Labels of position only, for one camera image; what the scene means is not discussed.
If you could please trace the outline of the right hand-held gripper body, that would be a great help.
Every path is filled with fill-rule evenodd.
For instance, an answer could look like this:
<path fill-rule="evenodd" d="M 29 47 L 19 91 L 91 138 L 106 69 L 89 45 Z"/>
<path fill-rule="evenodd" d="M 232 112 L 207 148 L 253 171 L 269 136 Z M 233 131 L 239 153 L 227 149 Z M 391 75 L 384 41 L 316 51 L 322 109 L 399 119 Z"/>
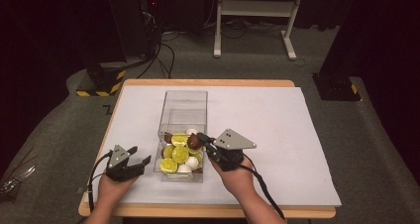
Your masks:
<path fill-rule="evenodd" d="M 216 149 L 216 158 L 211 159 L 222 171 L 238 168 L 244 160 L 244 150 L 255 149 L 257 144 L 232 129 L 226 129 L 211 145 Z"/>

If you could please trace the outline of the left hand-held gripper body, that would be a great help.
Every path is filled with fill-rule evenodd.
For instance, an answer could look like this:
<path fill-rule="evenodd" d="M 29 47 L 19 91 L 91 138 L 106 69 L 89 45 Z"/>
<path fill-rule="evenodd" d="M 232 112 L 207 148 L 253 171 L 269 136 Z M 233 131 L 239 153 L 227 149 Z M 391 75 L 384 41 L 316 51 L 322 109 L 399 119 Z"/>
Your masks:
<path fill-rule="evenodd" d="M 134 169 L 128 165 L 130 156 L 127 151 L 120 145 L 116 145 L 112 151 L 105 173 L 114 181 L 122 182 L 142 174 L 141 169 Z"/>

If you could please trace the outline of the clear plastic box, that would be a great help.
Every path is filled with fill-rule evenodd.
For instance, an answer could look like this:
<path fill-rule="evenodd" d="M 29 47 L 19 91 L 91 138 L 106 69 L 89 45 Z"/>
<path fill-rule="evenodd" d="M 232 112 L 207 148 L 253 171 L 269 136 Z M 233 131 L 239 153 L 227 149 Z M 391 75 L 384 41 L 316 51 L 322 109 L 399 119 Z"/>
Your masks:
<path fill-rule="evenodd" d="M 207 97 L 204 90 L 168 90 L 164 95 L 158 125 L 158 146 L 154 171 L 161 174 L 162 181 L 195 182 L 203 181 L 203 173 L 165 174 L 158 168 L 160 151 L 165 133 L 185 133 L 186 129 L 196 129 L 198 133 L 207 131 Z"/>

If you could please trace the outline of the person's left hand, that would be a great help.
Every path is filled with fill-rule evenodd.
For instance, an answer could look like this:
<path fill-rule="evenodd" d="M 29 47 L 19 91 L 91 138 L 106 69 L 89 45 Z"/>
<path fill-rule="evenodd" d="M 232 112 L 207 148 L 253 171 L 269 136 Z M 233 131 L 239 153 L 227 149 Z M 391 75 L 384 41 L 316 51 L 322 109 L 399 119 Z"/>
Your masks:
<path fill-rule="evenodd" d="M 107 175 L 103 175 L 99 181 L 97 204 L 101 206 L 115 206 L 136 181 L 137 178 L 134 177 L 119 182 L 114 181 Z"/>

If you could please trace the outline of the person's right hand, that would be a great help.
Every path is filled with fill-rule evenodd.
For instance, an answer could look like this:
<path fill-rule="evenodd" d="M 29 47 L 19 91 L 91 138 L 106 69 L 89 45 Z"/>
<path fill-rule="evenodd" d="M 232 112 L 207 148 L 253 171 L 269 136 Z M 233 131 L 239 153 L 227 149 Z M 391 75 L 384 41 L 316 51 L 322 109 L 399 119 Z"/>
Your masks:
<path fill-rule="evenodd" d="M 258 197 L 254 186 L 254 176 L 250 172 L 252 163 L 248 158 L 242 161 L 242 167 L 235 170 L 222 171 L 215 163 L 211 162 L 215 171 L 221 176 L 226 189 L 235 196 L 240 203 L 251 202 Z"/>

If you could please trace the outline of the pile of yellow and white candies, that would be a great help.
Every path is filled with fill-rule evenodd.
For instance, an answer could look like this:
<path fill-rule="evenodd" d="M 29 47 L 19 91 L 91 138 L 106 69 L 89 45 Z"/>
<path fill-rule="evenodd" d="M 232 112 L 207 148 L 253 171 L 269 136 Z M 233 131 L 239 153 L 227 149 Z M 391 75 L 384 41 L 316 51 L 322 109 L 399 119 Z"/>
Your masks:
<path fill-rule="evenodd" d="M 178 167 L 185 165 L 189 157 L 197 158 L 200 161 L 199 168 L 203 168 L 203 144 L 201 149 L 193 151 L 187 147 L 187 140 L 190 135 L 186 133 L 171 135 L 170 144 L 163 140 L 163 147 L 160 151 L 160 160 L 158 162 L 159 170 L 165 174 L 190 174 L 177 172 Z"/>

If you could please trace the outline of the black stand with striped base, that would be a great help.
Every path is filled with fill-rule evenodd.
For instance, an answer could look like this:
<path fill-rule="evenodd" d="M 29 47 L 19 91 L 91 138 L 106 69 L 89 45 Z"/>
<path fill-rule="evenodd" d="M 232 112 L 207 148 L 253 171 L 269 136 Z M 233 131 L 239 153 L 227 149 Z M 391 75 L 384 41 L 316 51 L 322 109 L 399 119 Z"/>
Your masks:
<path fill-rule="evenodd" d="M 112 0 L 75 0 L 78 3 L 78 53 L 86 75 L 77 88 L 80 96 L 110 96 L 118 90 L 125 70 L 102 63 L 124 58 Z"/>

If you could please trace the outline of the shiny metal object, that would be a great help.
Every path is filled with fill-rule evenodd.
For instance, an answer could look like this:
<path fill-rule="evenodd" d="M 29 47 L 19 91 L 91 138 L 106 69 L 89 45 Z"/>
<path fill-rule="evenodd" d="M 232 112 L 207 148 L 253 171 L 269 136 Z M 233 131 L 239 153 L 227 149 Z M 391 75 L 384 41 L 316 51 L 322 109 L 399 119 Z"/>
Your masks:
<path fill-rule="evenodd" d="M 28 168 L 19 175 L 15 175 L 0 185 L 0 202 L 15 200 L 23 180 L 36 170 L 35 166 Z"/>

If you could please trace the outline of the black stand base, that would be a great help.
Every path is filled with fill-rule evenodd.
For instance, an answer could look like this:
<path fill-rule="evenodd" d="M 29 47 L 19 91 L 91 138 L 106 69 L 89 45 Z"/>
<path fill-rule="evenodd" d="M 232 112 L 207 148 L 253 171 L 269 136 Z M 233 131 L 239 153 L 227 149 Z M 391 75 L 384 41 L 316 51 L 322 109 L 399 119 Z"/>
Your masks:
<path fill-rule="evenodd" d="M 326 101 L 360 101 L 356 86 L 348 78 L 334 78 L 313 73 L 312 78 L 319 96 Z"/>

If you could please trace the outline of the black equipment tower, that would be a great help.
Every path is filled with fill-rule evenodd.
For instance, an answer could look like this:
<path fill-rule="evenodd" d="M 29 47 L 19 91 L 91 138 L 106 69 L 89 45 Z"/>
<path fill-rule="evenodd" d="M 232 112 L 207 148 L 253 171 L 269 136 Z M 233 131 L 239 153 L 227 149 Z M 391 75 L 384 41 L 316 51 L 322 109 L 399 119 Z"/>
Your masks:
<path fill-rule="evenodd" d="M 125 58 L 146 58 L 158 43 L 150 0 L 109 0 Z"/>

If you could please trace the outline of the white metal stand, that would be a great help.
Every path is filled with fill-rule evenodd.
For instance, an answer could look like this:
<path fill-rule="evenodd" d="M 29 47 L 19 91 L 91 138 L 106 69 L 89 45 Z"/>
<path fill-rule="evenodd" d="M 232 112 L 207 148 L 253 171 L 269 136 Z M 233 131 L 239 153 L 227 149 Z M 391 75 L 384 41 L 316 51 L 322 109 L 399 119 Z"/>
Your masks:
<path fill-rule="evenodd" d="M 213 56 L 222 54 L 222 17 L 223 16 L 251 16 L 287 18 L 287 26 L 280 32 L 288 58 L 297 60 L 290 34 L 296 19 L 301 0 L 289 2 L 250 1 L 250 0 L 217 0 L 216 29 L 214 36 Z"/>

